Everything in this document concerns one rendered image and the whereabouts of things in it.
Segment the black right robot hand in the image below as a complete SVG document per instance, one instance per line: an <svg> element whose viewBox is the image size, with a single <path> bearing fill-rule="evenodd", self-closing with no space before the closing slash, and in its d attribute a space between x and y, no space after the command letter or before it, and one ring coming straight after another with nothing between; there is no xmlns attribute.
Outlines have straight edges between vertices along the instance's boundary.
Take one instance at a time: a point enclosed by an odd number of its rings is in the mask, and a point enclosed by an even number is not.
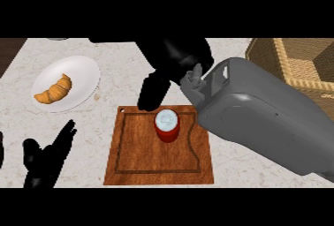
<svg viewBox="0 0 334 226"><path fill-rule="evenodd" d="M206 38L147 37L147 38L91 38L92 43L137 42L154 72L143 82L140 110L154 111L175 82L181 84L185 74L202 64L208 72L215 64L212 49Z"/></svg>

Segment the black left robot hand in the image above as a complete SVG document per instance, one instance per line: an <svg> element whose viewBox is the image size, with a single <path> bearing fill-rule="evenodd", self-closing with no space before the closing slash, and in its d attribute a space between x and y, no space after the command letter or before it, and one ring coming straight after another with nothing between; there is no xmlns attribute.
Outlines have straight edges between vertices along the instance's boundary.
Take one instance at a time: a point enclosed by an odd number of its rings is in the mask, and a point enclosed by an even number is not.
<svg viewBox="0 0 334 226"><path fill-rule="evenodd" d="M26 139L24 165L29 170L24 188L51 189L57 185L64 162L73 148L73 138L78 133L76 122L69 121L52 144L41 148L35 139Z"/></svg>

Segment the red can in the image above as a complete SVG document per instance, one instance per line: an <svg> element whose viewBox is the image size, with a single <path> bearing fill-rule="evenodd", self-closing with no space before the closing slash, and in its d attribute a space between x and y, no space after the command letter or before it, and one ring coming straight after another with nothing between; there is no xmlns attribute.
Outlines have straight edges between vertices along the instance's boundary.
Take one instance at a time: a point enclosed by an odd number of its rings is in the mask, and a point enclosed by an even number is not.
<svg viewBox="0 0 334 226"><path fill-rule="evenodd" d="M177 112L172 109L163 109L154 119L154 128L163 142L177 141L181 131L181 121Z"/></svg>

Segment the white plate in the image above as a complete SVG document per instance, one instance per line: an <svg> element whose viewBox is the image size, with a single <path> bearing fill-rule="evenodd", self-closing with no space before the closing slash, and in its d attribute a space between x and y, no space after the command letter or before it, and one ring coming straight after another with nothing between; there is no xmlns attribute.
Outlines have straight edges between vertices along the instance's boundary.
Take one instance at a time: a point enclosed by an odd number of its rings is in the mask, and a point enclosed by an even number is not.
<svg viewBox="0 0 334 226"><path fill-rule="evenodd" d="M39 109L63 112L78 107L94 94L101 79L100 66L88 56L57 61L39 75L32 101Z"/></svg>

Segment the golden croissant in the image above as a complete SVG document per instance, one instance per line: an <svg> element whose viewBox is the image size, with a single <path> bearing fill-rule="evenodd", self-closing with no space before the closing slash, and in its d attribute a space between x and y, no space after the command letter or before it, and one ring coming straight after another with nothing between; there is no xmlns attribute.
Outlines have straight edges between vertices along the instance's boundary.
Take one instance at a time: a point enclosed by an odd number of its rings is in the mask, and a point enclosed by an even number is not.
<svg viewBox="0 0 334 226"><path fill-rule="evenodd" d="M67 74L63 74L58 82L41 94L35 95L39 103L52 104L58 102L70 93L73 89L73 80Z"/></svg>

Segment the brown wooden cutting board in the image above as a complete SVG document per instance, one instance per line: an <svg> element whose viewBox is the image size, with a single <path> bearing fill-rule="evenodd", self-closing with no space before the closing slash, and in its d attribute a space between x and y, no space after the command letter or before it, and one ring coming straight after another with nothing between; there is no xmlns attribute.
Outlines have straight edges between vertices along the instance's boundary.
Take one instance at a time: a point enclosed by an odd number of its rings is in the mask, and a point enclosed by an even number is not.
<svg viewBox="0 0 334 226"><path fill-rule="evenodd" d="M177 141L162 141L157 113L135 106L117 108L106 185L211 185L215 183L208 130L191 105L171 105L181 118Z"/></svg>

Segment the wicker basket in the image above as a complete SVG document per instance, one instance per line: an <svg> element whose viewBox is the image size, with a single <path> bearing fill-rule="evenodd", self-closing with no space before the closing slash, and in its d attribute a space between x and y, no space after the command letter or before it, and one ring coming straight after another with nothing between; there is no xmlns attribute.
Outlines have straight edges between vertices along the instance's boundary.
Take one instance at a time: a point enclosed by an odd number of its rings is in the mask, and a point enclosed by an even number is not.
<svg viewBox="0 0 334 226"><path fill-rule="evenodd" d="M246 58L314 100L334 120L334 38L253 38Z"/></svg>

